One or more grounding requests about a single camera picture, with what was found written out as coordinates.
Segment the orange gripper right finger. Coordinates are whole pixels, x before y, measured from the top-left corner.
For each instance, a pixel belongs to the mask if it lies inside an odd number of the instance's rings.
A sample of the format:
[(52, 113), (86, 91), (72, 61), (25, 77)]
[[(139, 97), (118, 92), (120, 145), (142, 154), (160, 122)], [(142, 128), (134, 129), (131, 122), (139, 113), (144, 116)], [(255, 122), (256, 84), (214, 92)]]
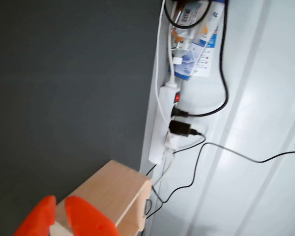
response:
[(78, 196), (65, 199), (65, 211), (75, 236), (118, 236), (115, 224), (102, 212)]

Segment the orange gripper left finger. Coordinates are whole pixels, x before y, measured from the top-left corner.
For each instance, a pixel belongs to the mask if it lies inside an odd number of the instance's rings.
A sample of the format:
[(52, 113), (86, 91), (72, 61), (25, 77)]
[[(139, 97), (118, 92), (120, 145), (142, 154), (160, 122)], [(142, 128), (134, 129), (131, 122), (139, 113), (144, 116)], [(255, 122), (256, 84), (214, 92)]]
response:
[(48, 236), (56, 219), (56, 197), (44, 197), (28, 214), (14, 236)]

